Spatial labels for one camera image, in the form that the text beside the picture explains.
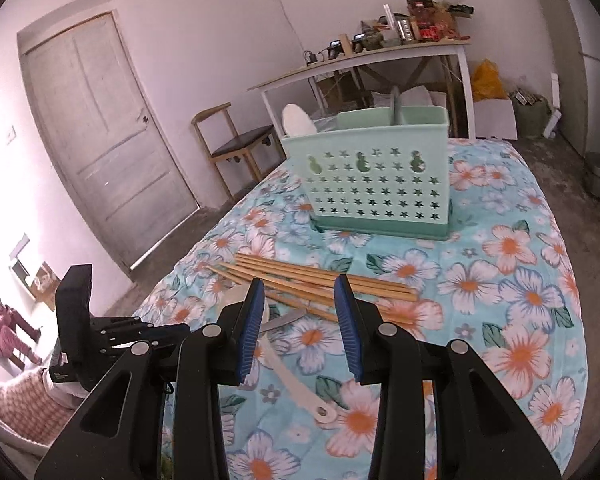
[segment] basket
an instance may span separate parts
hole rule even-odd
[[[343,112],[318,134],[282,140],[318,227],[443,240],[448,237],[446,108]]]

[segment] wooden tabletop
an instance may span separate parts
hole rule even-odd
[[[363,57],[368,57],[368,56],[372,56],[373,54],[378,54],[380,52],[389,52],[392,50],[407,50],[407,49],[412,49],[412,48],[427,48],[427,47],[431,47],[431,46],[439,46],[439,45],[468,45],[471,44],[471,40],[442,40],[442,41],[427,41],[425,43],[409,43],[406,45],[398,45],[398,46],[389,46],[387,48],[379,48],[377,50],[365,50],[364,52],[361,52],[360,54],[353,54],[353,56],[339,56],[336,59],[328,59],[325,61],[320,61],[318,63],[311,63],[311,65],[307,65],[307,66],[303,66],[300,68],[296,68],[295,70],[292,70],[291,72],[287,72],[286,74],[283,74],[281,76],[275,77],[273,79],[269,79],[268,81],[265,81],[264,83],[260,83],[257,84],[256,86],[252,86],[250,88],[247,88],[247,92],[249,90],[255,90],[256,88],[262,88],[263,86],[266,86],[268,84],[271,84],[273,82],[276,81],[280,81],[281,79],[284,79],[285,77],[289,77],[291,75],[296,75],[302,72],[305,72],[307,70],[311,70],[314,68],[318,68],[318,67],[322,67],[325,65],[330,65],[333,63],[337,63],[339,61],[343,61],[345,59],[352,59],[352,58],[363,58]]]

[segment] chair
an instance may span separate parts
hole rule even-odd
[[[231,106],[231,103],[224,103],[213,108],[208,108],[207,110],[202,110],[201,112],[197,113],[195,117],[193,117],[193,119],[191,120],[191,124],[193,124],[193,127],[196,129],[196,133],[200,138],[200,142],[205,148],[206,158],[208,158],[208,160],[213,164],[214,168],[216,168],[216,172],[220,177],[220,181],[222,182],[224,190],[226,191],[227,195],[229,195],[229,197],[231,197],[231,199],[235,202],[234,196],[232,195],[231,191],[229,191],[229,187],[227,186],[224,177],[222,177],[222,173],[220,173],[220,170],[218,169],[218,162],[220,160],[233,159],[236,162],[240,162],[240,158],[243,156],[245,162],[247,163],[247,167],[249,168],[251,176],[256,182],[260,182],[266,176],[266,174],[262,174],[260,168],[258,168],[258,165],[256,164],[256,161],[253,158],[253,155],[251,155],[251,150],[253,149],[253,147],[258,142],[262,142],[267,146],[270,146],[271,141],[269,139],[269,136],[271,136],[276,144],[276,149],[278,150],[278,153],[280,154],[282,160],[286,159],[286,155],[285,150],[282,148],[282,144],[280,144],[280,140],[278,139],[278,136],[276,135],[272,124],[268,124],[267,126],[261,126],[259,128],[256,128],[255,130],[251,130],[244,134],[238,134],[238,131],[235,129],[234,122],[229,116],[229,106]],[[209,150],[209,146],[206,143],[205,137],[203,137],[202,132],[200,131],[200,123],[202,121],[207,120],[212,115],[217,114],[218,112],[222,112],[222,114],[224,115],[226,122],[229,124],[229,129],[234,135],[234,138],[220,146],[220,148],[215,150],[213,153],[211,153],[211,150]]]

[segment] white wooden door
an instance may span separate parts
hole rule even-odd
[[[105,14],[24,57],[32,107],[65,186],[91,228],[131,267],[197,204]]]

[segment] plastic bag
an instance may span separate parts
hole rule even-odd
[[[471,91],[475,101],[483,99],[508,99],[502,87],[498,67],[492,61],[485,59],[471,76]]]

